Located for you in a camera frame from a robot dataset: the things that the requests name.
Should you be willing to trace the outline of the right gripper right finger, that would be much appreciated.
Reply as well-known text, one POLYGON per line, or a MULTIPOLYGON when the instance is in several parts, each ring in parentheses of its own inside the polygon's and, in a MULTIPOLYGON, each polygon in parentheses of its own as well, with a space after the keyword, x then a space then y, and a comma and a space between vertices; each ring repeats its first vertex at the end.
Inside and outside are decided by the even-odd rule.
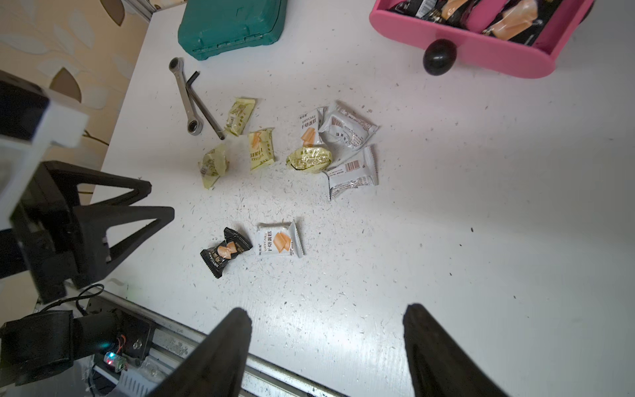
POLYGON ((505 396, 421 304, 403 316, 408 368, 416 396, 505 396))

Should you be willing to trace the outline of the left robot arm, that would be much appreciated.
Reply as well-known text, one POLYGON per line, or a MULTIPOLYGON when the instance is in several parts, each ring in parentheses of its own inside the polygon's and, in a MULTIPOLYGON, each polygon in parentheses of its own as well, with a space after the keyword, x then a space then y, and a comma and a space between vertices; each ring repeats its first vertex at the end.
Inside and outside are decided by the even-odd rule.
POLYGON ((45 307, 1 327, 1 384, 25 385, 103 352, 117 339, 115 314, 75 318, 52 309, 66 281, 88 287, 109 276, 175 218, 138 201, 150 182, 60 161, 41 163, 1 232, 1 277, 29 272, 45 307))

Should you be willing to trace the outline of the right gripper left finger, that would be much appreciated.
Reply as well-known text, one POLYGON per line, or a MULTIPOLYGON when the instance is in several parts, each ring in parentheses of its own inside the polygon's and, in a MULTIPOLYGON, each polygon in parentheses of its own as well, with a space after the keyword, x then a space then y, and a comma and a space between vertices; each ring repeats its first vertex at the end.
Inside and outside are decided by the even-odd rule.
POLYGON ((238 396, 251 342, 246 310, 233 309, 151 396, 238 396))

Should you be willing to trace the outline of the pink top drawer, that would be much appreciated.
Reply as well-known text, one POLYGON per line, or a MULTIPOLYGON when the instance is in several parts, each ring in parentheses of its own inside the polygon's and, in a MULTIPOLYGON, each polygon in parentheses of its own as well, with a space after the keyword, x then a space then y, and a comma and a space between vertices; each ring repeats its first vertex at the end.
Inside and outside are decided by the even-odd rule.
POLYGON ((421 50, 435 41, 451 41, 459 61, 522 79, 540 79, 552 74, 565 44, 595 5, 593 1, 565 1, 537 41, 525 46, 393 13, 390 8, 396 4, 395 1, 375 3, 369 19, 380 35, 421 50))

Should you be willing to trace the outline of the black cookie packet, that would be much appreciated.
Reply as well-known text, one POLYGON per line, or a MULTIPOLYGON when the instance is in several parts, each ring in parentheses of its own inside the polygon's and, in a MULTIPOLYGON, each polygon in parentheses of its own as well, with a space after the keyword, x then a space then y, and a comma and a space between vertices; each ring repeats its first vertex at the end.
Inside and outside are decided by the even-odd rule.
POLYGON ((390 11, 423 21, 456 25, 470 3, 468 0, 410 0, 397 3, 390 11))
POLYGON ((503 10, 482 33, 503 41, 532 46, 562 3, 562 0, 507 1, 503 10))
POLYGON ((215 278, 220 279, 228 263, 253 248, 251 241, 232 228, 224 228, 225 239, 217 246, 203 249, 200 256, 215 278))

